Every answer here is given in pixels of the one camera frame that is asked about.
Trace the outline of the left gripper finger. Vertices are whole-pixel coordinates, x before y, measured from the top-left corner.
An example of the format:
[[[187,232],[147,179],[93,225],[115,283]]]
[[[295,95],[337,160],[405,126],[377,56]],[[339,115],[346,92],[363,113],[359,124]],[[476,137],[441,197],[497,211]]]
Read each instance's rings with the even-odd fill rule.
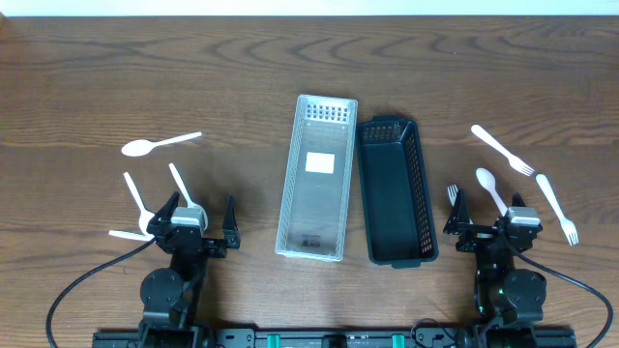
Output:
[[[167,202],[154,214],[147,224],[147,232],[156,237],[165,236],[172,225],[172,216],[178,208],[180,193],[174,191]]]
[[[235,217],[236,199],[229,195],[226,205],[226,213],[222,223],[223,237],[227,248],[238,249],[241,244],[241,239],[238,232],[238,226]]]

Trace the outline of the white plastic fork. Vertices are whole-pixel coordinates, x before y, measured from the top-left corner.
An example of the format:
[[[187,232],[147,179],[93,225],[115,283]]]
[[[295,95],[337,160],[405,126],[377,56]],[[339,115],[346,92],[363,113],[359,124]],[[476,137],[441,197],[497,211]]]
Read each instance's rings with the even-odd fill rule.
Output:
[[[466,212],[468,216],[468,223],[472,224],[470,212],[468,210],[468,203],[466,197],[458,198],[458,187],[455,184],[447,187],[448,197],[452,205],[452,210],[449,215],[449,221],[453,221],[454,218],[462,217],[461,212]]]
[[[483,129],[480,125],[473,125],[471,127],[471,131],[483,142],[492,147],[494,150],[498,151],[501,155],[503,155],[509,162],[510,167],[525,175],[531,176],[535,169],[525,163],[522,159],[512,154],[508,149],[506,149],[500,142],[498,142],[491,134],[489,134],[485,129]]]
[[[578,234],[575,227],[575,224],[569,220],[563,213],[560,204],[556,198],[556,195],[551,187],[549,179],[545,174],[537,174],[536,182],[543,192],[548,204],[550,205],[552,211],[557,215],[561,228],[568,240],[568,243],[571,247],[574,247],[579,244]]]

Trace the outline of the black plastic mesh basket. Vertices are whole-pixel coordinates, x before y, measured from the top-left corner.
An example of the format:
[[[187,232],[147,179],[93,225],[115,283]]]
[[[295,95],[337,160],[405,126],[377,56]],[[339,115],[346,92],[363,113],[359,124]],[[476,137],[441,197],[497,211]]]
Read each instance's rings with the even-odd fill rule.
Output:
[[[357,126],[368,258],[395,269],[439,255],[417,124],[397,115]]]

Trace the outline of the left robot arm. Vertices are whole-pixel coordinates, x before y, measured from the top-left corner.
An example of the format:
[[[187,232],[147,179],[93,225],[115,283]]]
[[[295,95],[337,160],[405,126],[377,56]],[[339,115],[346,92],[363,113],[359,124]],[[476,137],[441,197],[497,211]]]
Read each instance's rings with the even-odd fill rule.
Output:
[[[139,324],[140,347],[203,347],[209,330],[194,322],[210,258],[224,258],[230,248],[238,249],[234,208],[236,199],[227,199],[221,239],[205,238],[199,223],[181,221],[180,194],[173,193],[147,225],[153,242],[171,256],[170,265],[147,275],[140,286],[144,303]]]

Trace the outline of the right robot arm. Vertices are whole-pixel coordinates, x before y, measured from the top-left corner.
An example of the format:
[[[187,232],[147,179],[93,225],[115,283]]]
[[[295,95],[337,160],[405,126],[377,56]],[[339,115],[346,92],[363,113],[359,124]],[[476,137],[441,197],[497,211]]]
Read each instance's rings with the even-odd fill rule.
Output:
[[[523,347],[534,345],[533,326],[543,319],[546,279],[519,269],[515,257],[533,246],[543,230],[532,207],[516,193],[512,207],[491,225],[471,222],[465,193],[457,193],[443,229],[458,236],[456,250],[475,255],[474,305],[481,321],[457,334],[460,347]]]

